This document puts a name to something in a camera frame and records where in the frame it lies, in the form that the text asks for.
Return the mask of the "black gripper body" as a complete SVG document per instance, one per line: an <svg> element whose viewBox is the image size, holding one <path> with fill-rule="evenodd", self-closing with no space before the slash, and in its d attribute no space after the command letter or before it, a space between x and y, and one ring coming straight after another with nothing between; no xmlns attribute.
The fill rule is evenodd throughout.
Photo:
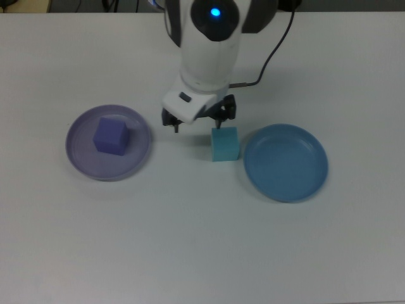
<svg viewBox="0 0 405 304"><path fill-rule="evenodd" d="M226 111L224 107L224 99L220 99L218 102L213 103L211 105L206 104L204 105L199 112L197 113L198 118L226 118Z"/></svg>

